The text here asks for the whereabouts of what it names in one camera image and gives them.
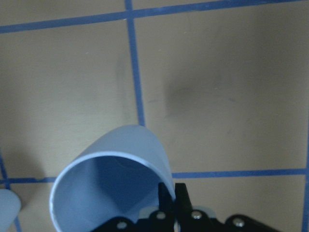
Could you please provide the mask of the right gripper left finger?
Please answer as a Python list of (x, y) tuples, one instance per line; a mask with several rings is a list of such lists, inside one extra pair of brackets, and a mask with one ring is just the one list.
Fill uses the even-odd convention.
[(173, 214), (174, 200), (163, 182), (158, 184), (158, 211), (166, 217)]

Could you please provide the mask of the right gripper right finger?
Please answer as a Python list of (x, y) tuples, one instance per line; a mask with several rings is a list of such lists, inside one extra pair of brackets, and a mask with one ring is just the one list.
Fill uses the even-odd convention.
[(178, 218), (188, 216), (193, 210), (185, 183), (175, 184), (175, 214)]

